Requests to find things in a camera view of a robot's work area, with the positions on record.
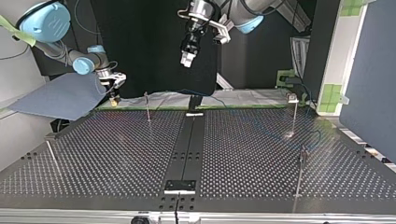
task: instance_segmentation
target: green tape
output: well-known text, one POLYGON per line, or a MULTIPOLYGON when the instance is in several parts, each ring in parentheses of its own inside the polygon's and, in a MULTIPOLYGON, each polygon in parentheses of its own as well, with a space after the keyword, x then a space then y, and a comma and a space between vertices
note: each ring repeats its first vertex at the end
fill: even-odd
POLYGON ((344 0, 341 8, 342 17, 359 16, 361 14, 361 7, 363 0, 344 0))
MULTIPOLYGON (((161 106, 160 108, 158 107, 148 107, 148 110, 153 111, 153 110, 187 110, 187 106, 161 106)), ((113 107, 113 106, 103 106, 103 107, 98 107, 95 110, 101 111, 101 110, 147 110, 145 106, 125 106, 125 107, 113 107)))
POLYGON ((320 100, 319 112, 334 113, 341 99, 341 85, 325 84, 320 100))
POLYGON ((287 87, 287 88, 292 88, 292 84, 286 84, 285 82, 281 81, 281 77, 295 77, 294 69, 290 70, 279 70, 277 71, 277 78, 276 78, 276 85, 278 87, 287 87))
POLYGON ((271 109, 271 108, 285 108, 287 105, 200 105, 198 109, 271 109))

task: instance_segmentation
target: robotic arm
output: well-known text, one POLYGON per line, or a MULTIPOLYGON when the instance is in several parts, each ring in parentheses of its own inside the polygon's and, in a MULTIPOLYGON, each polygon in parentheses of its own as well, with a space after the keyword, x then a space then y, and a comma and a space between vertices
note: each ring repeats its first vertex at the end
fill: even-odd
POLYGON ((181 63, 185 67, 191 67, 193 59, 200 51, 201 37, 205 35, 209 26, 217 32, 215 43, 226 44, 231 41, 228 32, 233 27, 243 34, 248 34, 263 21, 265 15, 272 13, 263 13, 265 9, 273 7, 275 11, 283 7, 286 1, 190 0, 185 10, 177 13, 180 18, 188 20, 186 36, 181 43, 181 63))
POLYGON ((95 72, 100 83, 106 87, 111 104, 118 104, 119 87, 126 76, 112 72, 103 46, 91 46, 85 54, 70 49, 62 42, 70 27, 70 13, 58 0, 1 0, 0 15, 17 29, 34 37, 35 46, 51 59, 73 66, 81 75, 95 72))

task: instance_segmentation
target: metal rod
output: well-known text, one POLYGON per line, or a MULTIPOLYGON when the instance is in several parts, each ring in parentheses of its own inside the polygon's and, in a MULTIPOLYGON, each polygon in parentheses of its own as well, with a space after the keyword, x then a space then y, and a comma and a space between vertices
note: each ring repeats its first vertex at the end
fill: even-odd
POLYGON ((46 141, 46 143, 47 143, 47 146, 49 147, 50 155, 52 156, 52 158, 53 158, 55 161, 57 161, 57 159, 56 159, 56 157, 55 157, 55 154, 53 153, 52 146, 50 145, 50 141, 46 141))
POLYGON ((149 96, 146 91, 145 91, 145 97, 146 97, 146 111, 148 114, 148 121, 151 121, 150 116, 149 116, 149 96))
POLYGON ((296 193, 294 195, 294 205, 293 205, 293 210, 292 210, 293 213, 295 213, 295 211, 297 209, 298 198, 302 196, 300 194, 300 187, 301 187, 301 182, 303 181, 303 172, 304 172, 305 163, 306 163, 307 159, 308 159, 308 151, 306 150, 306 147, 303 145, 303 148, 300 152, 300 158, 299 158, 300 170, 299 170, 299 174, 298 174, 296 193))
POLYGON ((295 127, 295 123, 296 123, 297 107, 298 107, 298 102, 296 103, 296 106, 294 107, 293 126, 291 128, 292 133, 294 133, 294 127, 295 127))
POLYGON ((50 155, 52 156, 53 160, 55 161, 56 169, 58 170, 59 174, 61 174, 62 173, 61 168, 59 167, 58 159, 55 157, 55 153, 53 153, 53 149, 52 149, 52 146, 50 145, 50 141, 46 141, 46 143, 47 143, 47 146, 49 147, 50 155))

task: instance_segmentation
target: gray wall panel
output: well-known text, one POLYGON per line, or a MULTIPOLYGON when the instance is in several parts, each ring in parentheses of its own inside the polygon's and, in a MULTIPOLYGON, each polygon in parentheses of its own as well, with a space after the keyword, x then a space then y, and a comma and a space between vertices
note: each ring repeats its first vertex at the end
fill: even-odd
POLYGON ((350 99, 340 120, 390 160, 396 161, 396 1, 368 6, 355 62, 346 91, 350 99))

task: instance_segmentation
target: light blue robot joint cap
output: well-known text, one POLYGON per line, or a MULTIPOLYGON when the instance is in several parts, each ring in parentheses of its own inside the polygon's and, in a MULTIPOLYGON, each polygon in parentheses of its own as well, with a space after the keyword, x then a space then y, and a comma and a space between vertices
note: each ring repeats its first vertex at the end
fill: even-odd
POLYGON ((248 34, 250 32, 252 32, 254 29, 256 29, 256 27, 258 27, 260 25, 260 23, 262 23, 262 21, 264 20, 264 16, 258 16, 256 18, 254 18, 251 21, 246 22, 245 24, 242 25, 235 25, 235 27, 242 32, 243 34, 248 34))
POLYGON ((88 58, 79 57, 73 61, 73 69, 80 75, 88 75, 95 70, 95 64, 88 58))
POLYGON ((26 18, 19 28, 21 31, 32 35, 36 40, 43 43, 53 43, 61 40, 70 27, 70 13, 60 3, 53 3, 41 8, 33 15, 26 18))
POLYGON ((89 53, 106 53, 105 48, 103 48, 102 45, 90 46, 90 47, 88 47, 87 51, 89 53))

